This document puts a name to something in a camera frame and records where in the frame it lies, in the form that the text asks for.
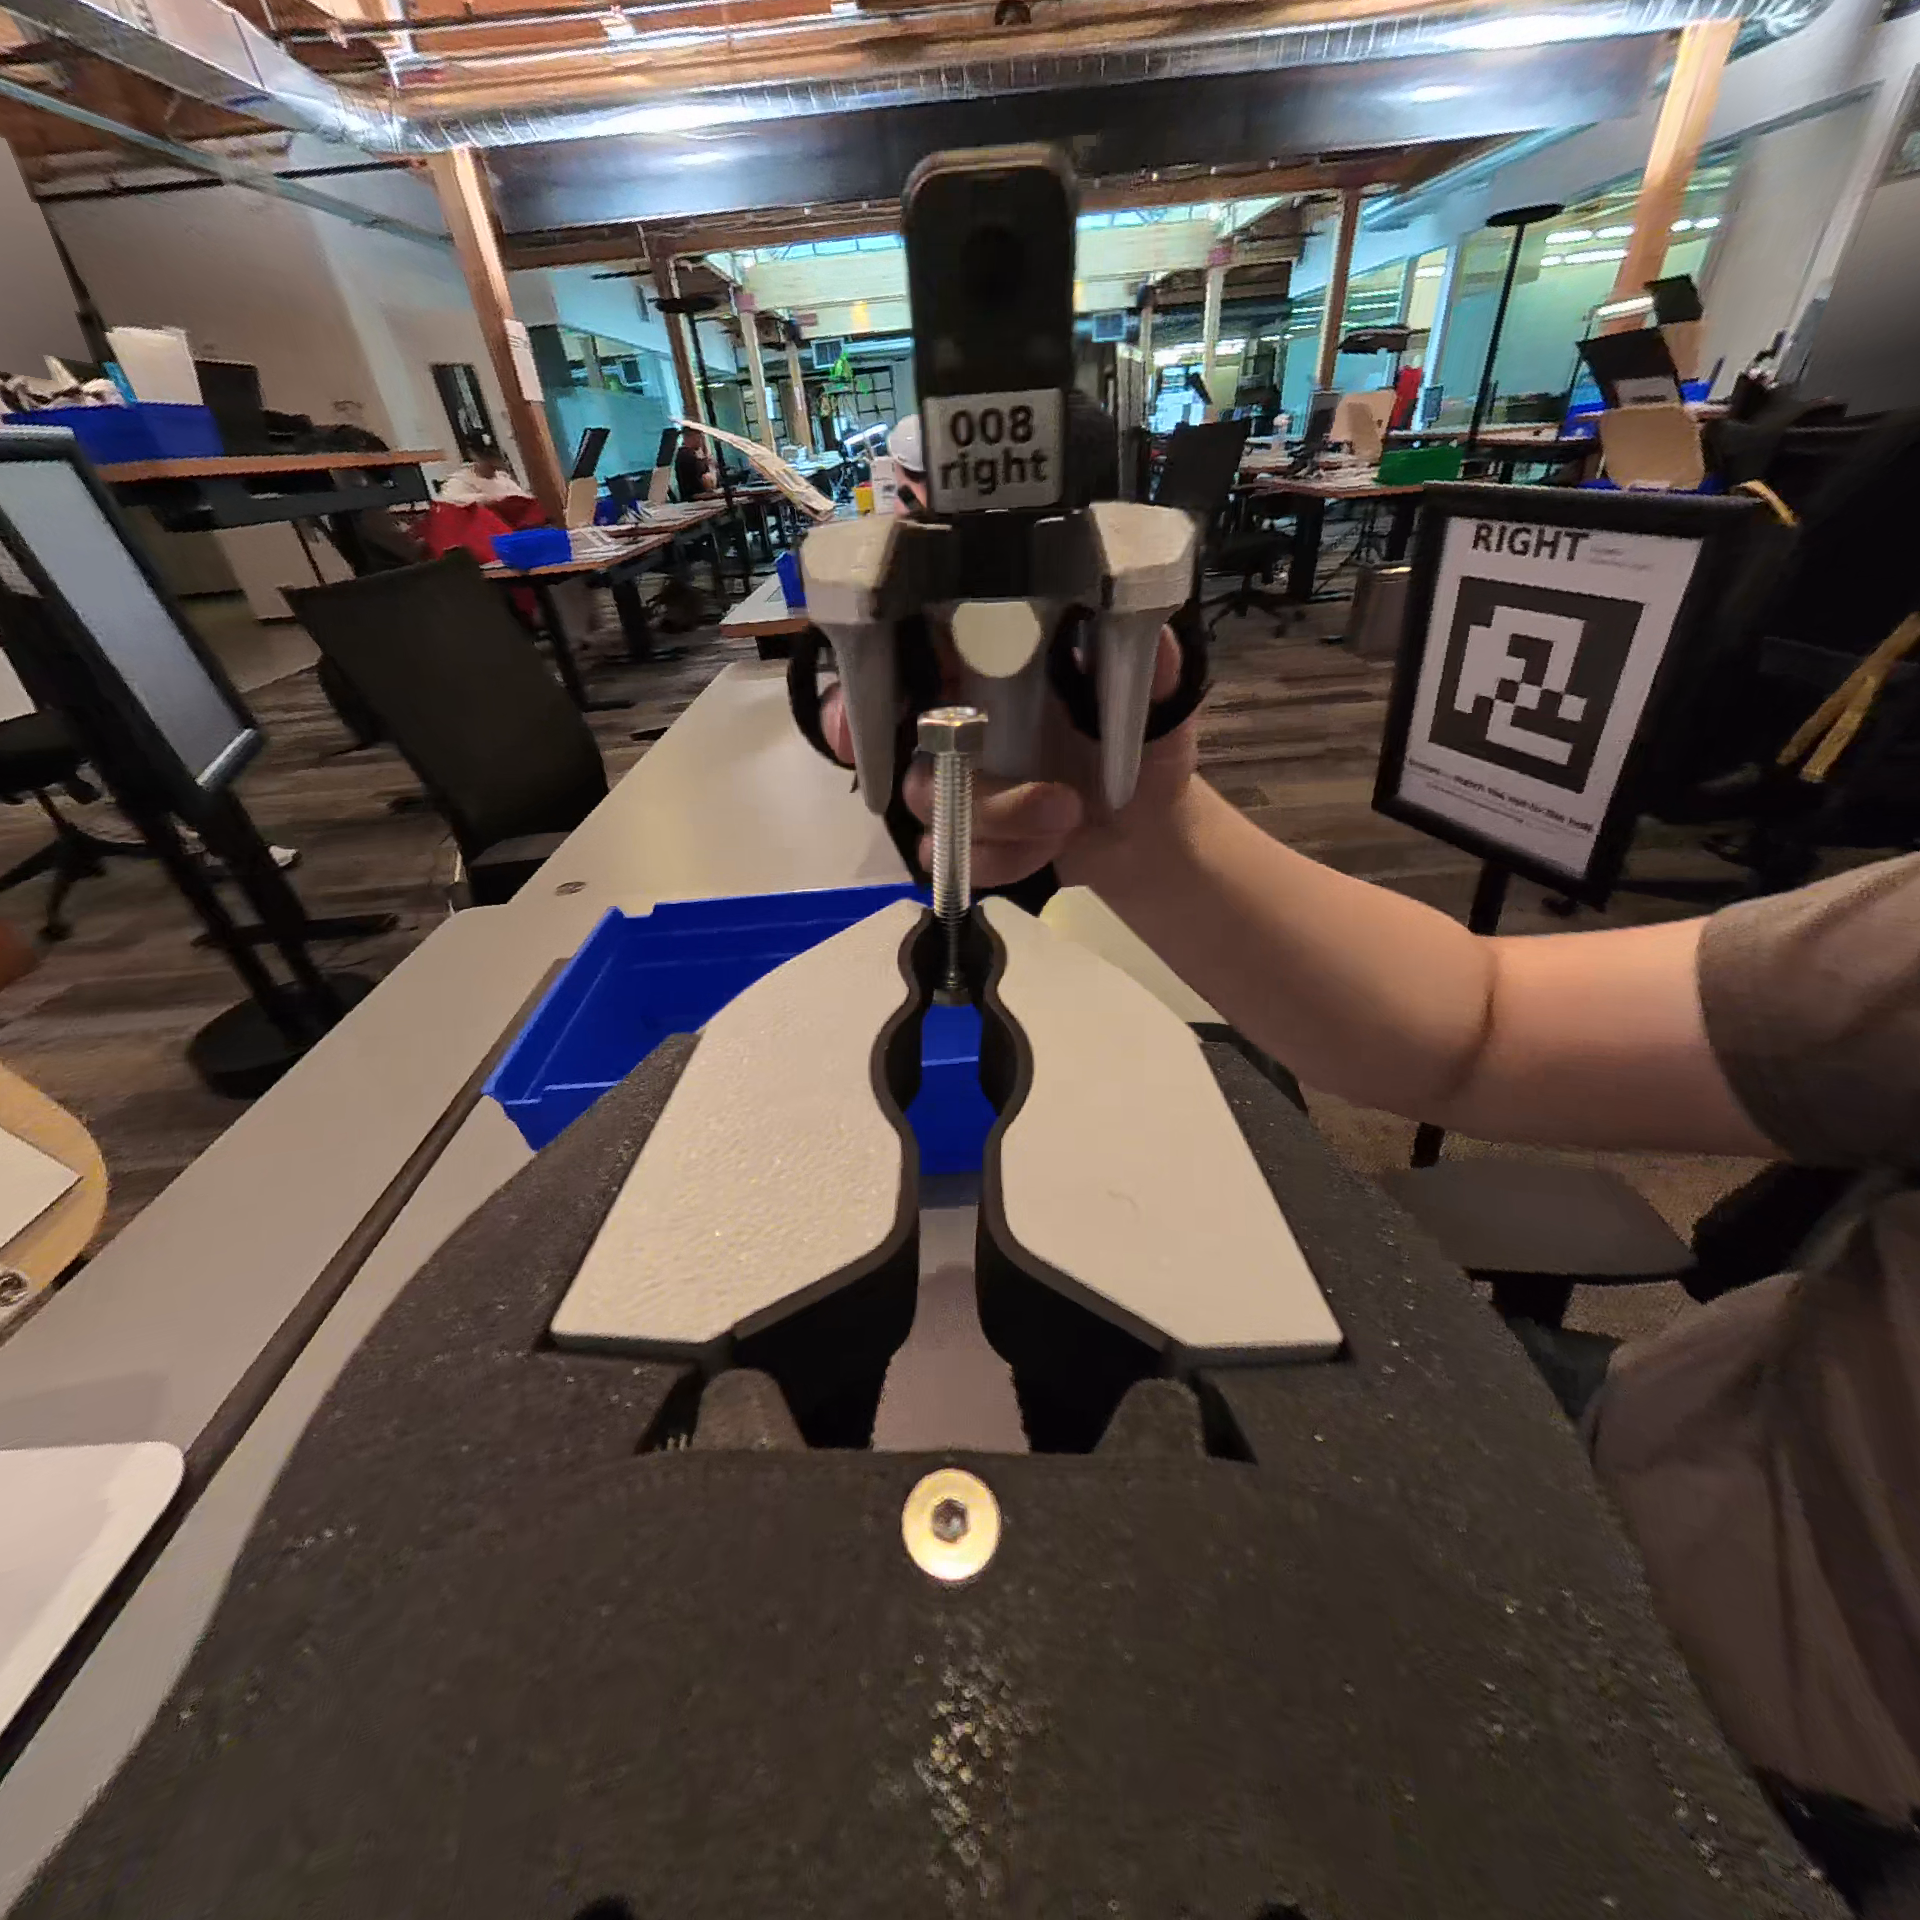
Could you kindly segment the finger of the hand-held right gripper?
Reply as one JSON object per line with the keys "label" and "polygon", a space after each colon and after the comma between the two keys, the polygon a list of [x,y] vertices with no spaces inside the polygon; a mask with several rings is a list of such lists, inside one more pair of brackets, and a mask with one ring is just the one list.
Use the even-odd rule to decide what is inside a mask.
{"label": "finger of the hand-held right gripper", "polygon": [[806,534],[799,574],[812,624],[836,670],[857,794],[885,813],[895,782],[895,733],[904,670],[903,620],[909,519],[836,519]]}
{"label": "finger of the hand-held right gripper", "polygon": [[1205,646],[1176,639],[1179,674],[1157,692],[1161,637],[1195,583],[1198,526],[1182,509],[1136,501],[1087,507],[1094,549],[1094,600],[1087,627],[1087,680],[1097,740],[1099,798],[1108,813],[1136,795],[1149,738],[1187,719],[1205,685]]}

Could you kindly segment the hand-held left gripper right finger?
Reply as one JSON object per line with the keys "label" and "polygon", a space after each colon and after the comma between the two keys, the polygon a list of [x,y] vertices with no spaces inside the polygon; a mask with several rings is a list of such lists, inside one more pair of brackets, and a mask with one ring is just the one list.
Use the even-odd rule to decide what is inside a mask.
{"label": "hand-held left gripper right finger", "polygon": [[1335,1357],[1341,1328],[1192,1026],[1012,902],[975,927],[989,1256],[1179,1368]]}

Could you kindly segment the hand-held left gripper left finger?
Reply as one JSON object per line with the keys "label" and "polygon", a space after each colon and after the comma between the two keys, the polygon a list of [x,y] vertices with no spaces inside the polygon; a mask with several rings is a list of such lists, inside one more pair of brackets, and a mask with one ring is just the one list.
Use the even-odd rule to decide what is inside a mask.
{"label": "hand-held left gripper left finger", "polygon": [[881,1368],[919,1304],[913,899],[805,948],[695,1039],[548,1320],[566,1354]]}

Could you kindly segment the blue plastic bin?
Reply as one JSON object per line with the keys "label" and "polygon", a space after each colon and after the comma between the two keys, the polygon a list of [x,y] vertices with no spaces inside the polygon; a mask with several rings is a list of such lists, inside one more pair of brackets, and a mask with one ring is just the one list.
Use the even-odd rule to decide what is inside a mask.
{"label": "blue plastic bin", "polygon": [[531,1149],[551,1146],[664,1039],[721,1018],[716,1058],[688,1070],[689,1107],[662,1118],[669,1173],[718,1171],[733,1194],[835,1179],[892,1194],[903,1149],[921,1178],[981,1173],[995,1109],[981,1086],[981,1014],[929,1004],[919,1042],[919,1090],[903,1118],[887,1110],[835,1120],[817,1092],[868,1094],[857,1054],[889,1011],[860,1014],[854,990],[878,990],[889,967],[880,935],[854,939],[852,963],[801,964],[769,1014],[724,1014],[796,955],[895,904],[924,904],[904,882],[767,896],[659,902],[606,912],[494,1067],[486,1092]]}

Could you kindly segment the long silver hex bolt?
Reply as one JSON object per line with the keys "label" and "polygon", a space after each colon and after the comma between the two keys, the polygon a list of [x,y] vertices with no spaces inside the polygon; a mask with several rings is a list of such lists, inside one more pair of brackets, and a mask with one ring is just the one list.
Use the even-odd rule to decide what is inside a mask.
{"label": "long silver hex bolt", "polygon": [[943,975],[964,973],[964,939],[974,896],[975,773],[989,718],[961,704],[919,715],[919,752],[929,765],[928,880],[929,912],[942,932]]}

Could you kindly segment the person's right forearm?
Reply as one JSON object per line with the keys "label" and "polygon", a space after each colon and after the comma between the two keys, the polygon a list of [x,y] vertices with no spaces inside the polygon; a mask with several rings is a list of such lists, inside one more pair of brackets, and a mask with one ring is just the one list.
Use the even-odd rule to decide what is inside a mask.
{"label": "person's right forearm", "polygon": [[1312,1087],[1486,1140],[1760,1156],[1699,987],[1705,923],[1495,936],[1260,831],[1182,812],[1174,968]]}

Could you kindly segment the person's right hand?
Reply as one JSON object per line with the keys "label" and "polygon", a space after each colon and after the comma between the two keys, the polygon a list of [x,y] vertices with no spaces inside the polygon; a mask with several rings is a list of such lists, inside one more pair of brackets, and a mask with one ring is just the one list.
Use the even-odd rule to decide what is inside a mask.
{"label": "person's right hand", "polygon": [[[1142,746],[1136,790],[1126,806],[1107,806],[1099,746],[1079,732],[1065,706],[1049,700],[1039,771],[1028,779],[974,775],[974,896],[1014,896],[1028,910],[1057,884],[1093,882],[1108,855],[1121,858],[1147,828],[1166,823],[1203,763],[1205,714]],[[852,771],[852,733],[843,691],[823,685],[823,752]],[[929,848],[929,762],[909,757],[880,821],[901,861],[926,880]]]}

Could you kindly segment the black mesh office chair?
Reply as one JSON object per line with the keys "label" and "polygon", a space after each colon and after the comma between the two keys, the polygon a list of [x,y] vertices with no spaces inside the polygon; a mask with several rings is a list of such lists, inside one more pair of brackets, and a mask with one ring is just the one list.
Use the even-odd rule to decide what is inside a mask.
{"label": "black mesh office chair", "polygon": [[469,904],[512,900],[608,795],[582,710],[471,552],[283,597],[443,818]]}

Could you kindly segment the framed marker sign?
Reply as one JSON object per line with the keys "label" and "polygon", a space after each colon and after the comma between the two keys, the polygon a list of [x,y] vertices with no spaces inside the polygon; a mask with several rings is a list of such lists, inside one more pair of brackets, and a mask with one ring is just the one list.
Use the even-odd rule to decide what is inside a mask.
{"label": "framed marker sign", "polygon": [[1791,520],[1731,494],[1435,484],[1424,494],[1373,810],[1605,907]]}

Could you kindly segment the black floor lamp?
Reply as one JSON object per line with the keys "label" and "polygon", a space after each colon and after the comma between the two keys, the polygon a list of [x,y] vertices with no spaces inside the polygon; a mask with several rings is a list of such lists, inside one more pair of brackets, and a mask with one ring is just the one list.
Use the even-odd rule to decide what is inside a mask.
{"label": "black floor lamp", "polygon": [[1508,247],[1495,303],[1495,317],[1481,356],[1479,386],[1472,405],[1470,428],[1463,440],[1463,463],[1472,463],[1479,459],[1481,430],[1486,428],[1488,413],[1492,408],[1497,384],[1497,356],[1503,343],[1505,315],[1519,277],[1519,255],[1525,248],[1526,231],[1531,226],[1556,220],[1560,213],[1563,206],[1558,200],[1541,200],[1515,207],[1501,207],[1488,221],[1489,229],[1499,229],[1508,235]]}

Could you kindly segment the person's grey t-shirt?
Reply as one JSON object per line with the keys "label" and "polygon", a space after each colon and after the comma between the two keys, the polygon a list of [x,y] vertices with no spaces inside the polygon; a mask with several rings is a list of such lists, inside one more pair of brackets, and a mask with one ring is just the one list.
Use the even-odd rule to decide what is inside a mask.
{"label": "person's grey t-shirt", "polygon": [[1788,1790],[1915,1820],[1915,858],[1733,904],[1712,1054],[1798,1168],[1854,1178],[1793,1264],[1624,1346],[1590,1460],[1700,1693]]}

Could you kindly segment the black easel with screen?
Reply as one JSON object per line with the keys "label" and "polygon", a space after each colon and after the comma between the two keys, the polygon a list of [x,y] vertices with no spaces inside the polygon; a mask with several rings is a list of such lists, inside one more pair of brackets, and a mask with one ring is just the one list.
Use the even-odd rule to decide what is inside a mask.
{"label": "black easel with screen", "polygon": [[3,544],[11,664],[241,980],[185,1058],[209,1092],[261,1096],[373,990],[317,963],[239,798],[264,736],[71,434],[5,430]]}

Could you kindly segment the wooden support post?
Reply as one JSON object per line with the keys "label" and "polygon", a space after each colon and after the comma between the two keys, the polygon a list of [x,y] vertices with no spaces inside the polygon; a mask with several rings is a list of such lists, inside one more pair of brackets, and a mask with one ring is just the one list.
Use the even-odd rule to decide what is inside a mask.
{"label": "wooden support post", "polygon": [[508,405],[518,475],[553,520],[566,512],[569,479],[559,462],[531,328],[518,319],[500,252],[488,173],[472,149],[440,151],[424,160],[449,245],[460,258],[471,310],[483,331],[496,382]]}

